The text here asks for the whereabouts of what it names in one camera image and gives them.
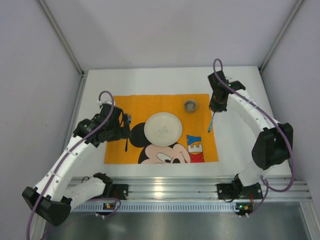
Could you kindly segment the orange Mickey placemat cloth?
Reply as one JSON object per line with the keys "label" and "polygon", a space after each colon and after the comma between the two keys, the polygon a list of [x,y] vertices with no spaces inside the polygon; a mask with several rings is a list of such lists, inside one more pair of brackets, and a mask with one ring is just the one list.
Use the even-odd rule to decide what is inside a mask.
{"label": "orange Mickey placemat cloth", "polygon": [[[107,143],[106,164],[194,164],[219,160],[214,134],[208,133],[212,118],[208,94],[118,95],[114,99],[117,107],[131,115],[131,137],[127,152],[126,140]],[[185,112],[187,100],[197,102],[194,113]],[[175,115],[182,123],[180,139],[165,147],[151,144],[144,134],[148,118],[161,112]]]}

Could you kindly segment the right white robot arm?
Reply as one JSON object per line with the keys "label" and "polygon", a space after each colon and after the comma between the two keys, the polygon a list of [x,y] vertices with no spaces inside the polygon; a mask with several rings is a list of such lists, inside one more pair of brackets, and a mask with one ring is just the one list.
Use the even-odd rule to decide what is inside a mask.
{"label": "right white robot arm", "polygon": [[209,109],[213,113],[234,110],[256,137],[250,162],[233,180],[241,191],[257,184],[272,167],[292,159],[293,127],[267,114],[240,81],[229,82],[223,71],[210,74],[208,81],[212,88]]}

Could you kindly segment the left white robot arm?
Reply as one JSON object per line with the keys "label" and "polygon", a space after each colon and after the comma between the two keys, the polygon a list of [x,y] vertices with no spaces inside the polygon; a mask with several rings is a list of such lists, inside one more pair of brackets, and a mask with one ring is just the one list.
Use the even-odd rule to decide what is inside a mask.
{"label": "left white robot arm", "polygon": [[72,188],[68,185],[74,174],[104,142],[131,137],[131,116],[110,103],[101,106],[92,119],[80,121],[59,159],[34,187],[26,187],[22,197],[29,208],[51,225],[61,225],[77,206],[93,198],[112,196],[113,180],[96,173],[89,180]]}

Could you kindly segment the white round plate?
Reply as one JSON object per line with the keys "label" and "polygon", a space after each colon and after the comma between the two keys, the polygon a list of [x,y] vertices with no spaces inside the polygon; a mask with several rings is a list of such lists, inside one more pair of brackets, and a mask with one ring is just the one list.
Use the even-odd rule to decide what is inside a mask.
{"label": "white round plate", "polygon": [[145,122],[144,134],[153,145],[167,147],[176,143],[182,136],[181,121],[172,113],[158,112]]}

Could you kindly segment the blue fork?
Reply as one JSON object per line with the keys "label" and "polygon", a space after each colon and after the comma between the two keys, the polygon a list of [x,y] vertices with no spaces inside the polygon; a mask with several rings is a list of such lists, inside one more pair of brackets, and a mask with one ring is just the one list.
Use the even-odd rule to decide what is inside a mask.
{"label": "blue fork", "polygon": [[125,152],[127,152],[128,151],[129,139],[131,137],[130,124],[132,122],[132,118],[131,118],[131,115],[128,114],[128,113],[125,113],[124,116],[125,116],[124,125],[125,125],[125,130],[126,130]]}

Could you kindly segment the blue spoon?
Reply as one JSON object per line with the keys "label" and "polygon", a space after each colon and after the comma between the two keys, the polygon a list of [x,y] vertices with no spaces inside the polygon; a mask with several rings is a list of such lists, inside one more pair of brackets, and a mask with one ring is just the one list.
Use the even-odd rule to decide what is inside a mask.
{"label": "blue spoon", "polygon": [[213,128],[213,122],[214,122],[214,117],[215,117],[215,111],[212,113],[212,117],[211,117],[211,120],[210,120],[210,124],[208,126],[208,129],[207,129],[207,132],[210,133],[212,128]]}

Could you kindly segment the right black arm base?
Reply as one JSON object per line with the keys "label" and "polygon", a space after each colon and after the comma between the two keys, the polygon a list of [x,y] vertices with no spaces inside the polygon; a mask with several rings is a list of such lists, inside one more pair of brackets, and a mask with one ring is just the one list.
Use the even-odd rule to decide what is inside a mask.
{"label": "right black arm base", "polygon": [[262,188],[259,183],[251,186],[235,186],[232,183],[219,183],[216,185],[219,200],[249,200],[253,197],[254,200],[263,198]]}

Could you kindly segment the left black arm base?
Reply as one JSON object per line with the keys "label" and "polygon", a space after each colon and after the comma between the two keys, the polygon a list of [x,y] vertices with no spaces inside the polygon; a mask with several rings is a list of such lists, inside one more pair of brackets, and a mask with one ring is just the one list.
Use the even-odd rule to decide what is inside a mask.
{"label": "left black arm base", "polygon": [[129,194],[128,184],[113,184],[109,197],[119,200],[126,200]]}

